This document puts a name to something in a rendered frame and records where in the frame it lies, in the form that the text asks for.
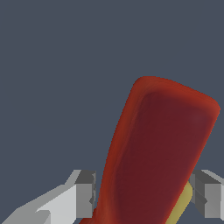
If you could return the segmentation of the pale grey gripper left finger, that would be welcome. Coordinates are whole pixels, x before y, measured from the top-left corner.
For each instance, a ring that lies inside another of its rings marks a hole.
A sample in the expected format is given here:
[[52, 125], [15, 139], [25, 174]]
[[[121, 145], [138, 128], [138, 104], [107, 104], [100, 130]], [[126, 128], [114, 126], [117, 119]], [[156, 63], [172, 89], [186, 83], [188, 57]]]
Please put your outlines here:
[[73, 224], [91, 218], [96, 171], [74, 170], [66, 183], [17, 208], [2, 224]]

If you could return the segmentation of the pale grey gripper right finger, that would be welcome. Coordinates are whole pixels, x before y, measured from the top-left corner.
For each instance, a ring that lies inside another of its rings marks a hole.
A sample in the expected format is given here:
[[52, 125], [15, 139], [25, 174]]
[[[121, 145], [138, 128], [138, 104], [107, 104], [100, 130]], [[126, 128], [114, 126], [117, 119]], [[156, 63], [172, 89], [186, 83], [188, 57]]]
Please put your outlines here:
[[209, 170], [195, 170], [189, 182], [191, 202], [205, 218], [224, 219], [224, 178]]

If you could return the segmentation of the red spatula with yellow handle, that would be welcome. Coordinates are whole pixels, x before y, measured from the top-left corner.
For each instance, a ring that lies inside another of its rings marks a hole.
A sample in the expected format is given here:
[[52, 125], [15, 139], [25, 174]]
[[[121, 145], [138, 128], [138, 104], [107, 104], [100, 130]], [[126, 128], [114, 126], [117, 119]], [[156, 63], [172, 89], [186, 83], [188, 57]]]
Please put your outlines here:
[[97, 207], [80, 224], [165, 224], [220, 110], [212, 97], [176, 81], [137, 79], [109, 147]]

